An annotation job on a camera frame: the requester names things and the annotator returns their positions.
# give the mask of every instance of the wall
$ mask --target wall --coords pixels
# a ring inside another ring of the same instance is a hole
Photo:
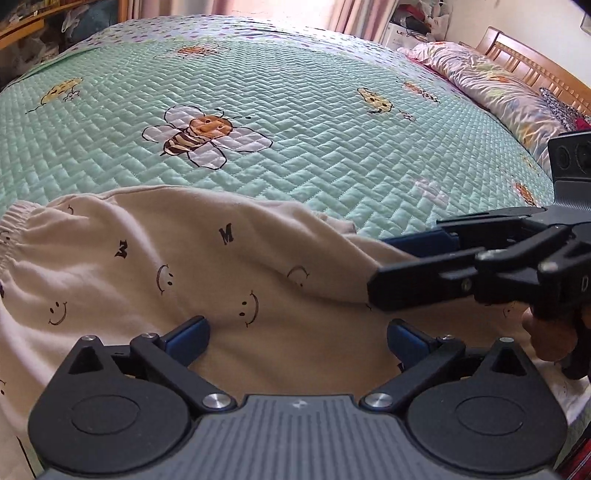
[[[490,25],[591,86],[591,35],[582,19],[572,0],[454,0],[446,39],[476,47]]]

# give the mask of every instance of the pillow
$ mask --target pillow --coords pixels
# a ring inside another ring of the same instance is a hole
[[[546,102],[546,105],[548,105],[548,108],[552,110],[554,116],[568,132],[576,132],[577,130],[580,130],[580,127],[577,125],[577,119],[583,120],[587,124],[589,123],[589,120],[591,120],[591,117],[585,117],[574,106],[567,105],[561,100],[558,100],[556,95],[546,87],[540,87],[540,95]]]
[[[548,140],[566,130],[528,85],[473,48],[457,43],[420,43],[412,50],[398,51],[440,73],[492,112],[552,176]]]

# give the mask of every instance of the bee wing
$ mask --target bee wing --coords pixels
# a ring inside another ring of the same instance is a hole
[[[273,145],[272,140],[247,127],[235,128],[228,135],[212,142],[234,152],[260,152]]]
[[[228,161],[223,152],[215,145],[212,145],[211,142],[190,151],[188,155],[189,160],[195,163],[196,166],[209,168],[210,170],[219,170]]]
[[[178,133],[180,133],[180,130],[170,125],[156,125],[155,127],[144,129],[142,137],[151,142],[163,143]]]
[[[164,119],[173,127],[183,129],[189,126],[191,120],[194,118],[200,118],[203,115],[204,113],[196,106],[175,105],[166,110]]]

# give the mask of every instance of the bed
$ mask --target bed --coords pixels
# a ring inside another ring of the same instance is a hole
[[[529,47],[489,28],[477,50],[591,113],[591,90]],[[405,55],[264,21],[128,21],[0,93],[0,214],[17,199],[174,184],[298,200],[386,238],[551,203],[547,173],[495,115]],[[590,396],[588,383],[564,386],[570,443]]]

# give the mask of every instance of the wooden bed frame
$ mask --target wooden bed frame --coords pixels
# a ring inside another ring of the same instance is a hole
[[[536,93],[539,94],[540,87],[546,87],[564,103],[591,115],[591,88],[533,48],[488,27],[476,49],[513,72]]]

